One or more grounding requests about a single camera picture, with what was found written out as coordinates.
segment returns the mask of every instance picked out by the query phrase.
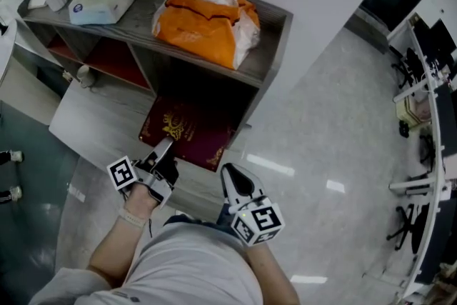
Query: person's right hand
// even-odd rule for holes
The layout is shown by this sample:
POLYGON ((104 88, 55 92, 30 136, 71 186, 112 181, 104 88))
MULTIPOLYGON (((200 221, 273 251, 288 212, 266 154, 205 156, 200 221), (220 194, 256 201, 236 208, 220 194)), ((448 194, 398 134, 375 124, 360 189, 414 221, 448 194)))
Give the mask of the person's right hand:
POLYGON ((148 187, 140 183, 135 183, 130 191, 124 208, 132 215, 140 219, 149 219, 152 211, 159 205, 150 194, 148 187))

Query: white tissue box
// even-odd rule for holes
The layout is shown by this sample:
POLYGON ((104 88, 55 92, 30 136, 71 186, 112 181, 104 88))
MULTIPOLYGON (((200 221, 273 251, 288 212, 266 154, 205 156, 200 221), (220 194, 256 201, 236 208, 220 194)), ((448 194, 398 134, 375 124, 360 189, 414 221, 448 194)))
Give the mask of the white tissue box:
POLYGON ((69 5, 72 24, 116 23, 135 0, 72 0, 69 5))

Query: gray shirt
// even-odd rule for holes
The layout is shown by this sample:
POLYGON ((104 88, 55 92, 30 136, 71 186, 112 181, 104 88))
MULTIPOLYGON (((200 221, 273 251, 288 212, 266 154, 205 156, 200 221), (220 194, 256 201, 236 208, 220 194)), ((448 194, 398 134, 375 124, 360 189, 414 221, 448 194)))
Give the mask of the gray shirt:
POLYGON ((168 224, 142 250, 125 283, 111 290, 98 274, 61 269, 31 305, 263 303, 241 242, 196 224, 168 224))

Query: desk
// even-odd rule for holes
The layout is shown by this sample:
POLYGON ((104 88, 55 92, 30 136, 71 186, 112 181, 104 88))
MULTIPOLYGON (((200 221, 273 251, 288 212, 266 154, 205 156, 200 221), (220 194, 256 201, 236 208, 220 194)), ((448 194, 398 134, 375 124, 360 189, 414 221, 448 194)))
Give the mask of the desk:
POLYGON ((413 265, 413 269, 411 275, 409 276, 408 280, 404 287, 402 287, 402 292, 398 295, 400 299, 404 299, 407 296, 413 294, 414 292, 418 291, 423 284, 416 282, 416 279, 421 274, 421 266, 423 261, 426 257, 426 253, 431 242, 433 228, 436 222, 436 215, 439 212, 439 203, 441 200, 449 199, 447 194, 443 194, 443 188, 446 185, 446 180, 444 178, 444 168, 443 168, 443 157, 442 157, 442 149, 443 143, 441 139, 441 129, 440 129, 440 121, 438 116, 438 107, 436 103, 436 94, 435 89, 438 88, 442 82, 435 77, 432 76, 432 72, 430 67, 426 63, 426 59, 421 51, 421 47, 419 42, 416 38, 416 35, 413 32, 413 27, 408 22, 408 33, 411 37, 413 42, 414 49, 418 54, 419 59, 421 60, 423 69, 425 71, 425 79, 420 83, 412 86, 407 91, 403 92, 396 96, 393 101, 397 102, 405 98, 406 96, 414 93, 415 91, 419 90, 419 88, 427 85, 428 90, 428 100, 430 102, 430 110, 431 110, 431 125, 433 130, 433 140, 436 145, 436 156, 435 156, 435 169, 430 174, 430 177, 426 179, 420 179, 417 181, 408 181, 408 182, 401 182, 401 183, 394 183, 389 185, 389 189, 395 191, 397 193, 403 194, 406 189, 411 189, 414 187, 422 187, 422 186, 429 186, 433 189, 431 194, 431 202, 430 202, 430 209, 428 211, 426 226, 423 232, 421 245, 419 246, 418 256, 416 262, 413 265))

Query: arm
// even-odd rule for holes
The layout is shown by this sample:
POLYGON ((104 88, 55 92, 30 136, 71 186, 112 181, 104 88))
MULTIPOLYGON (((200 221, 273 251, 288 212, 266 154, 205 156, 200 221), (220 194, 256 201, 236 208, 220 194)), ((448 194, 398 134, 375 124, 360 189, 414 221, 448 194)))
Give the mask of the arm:
POLYGON ((265 305, 299 305, 298 295, 266 244, 246 249, 265 305))
MULTIPOLYGON (((124 208, 140 219, 149 219, 158 205, 149 196, 145 186, 134 184, 124 208)), ((111 287, 119 287, 127 276, 142 233, 143 229, 118 217, 113 228, 92 254, 87 269, 102 276, 111 287)))

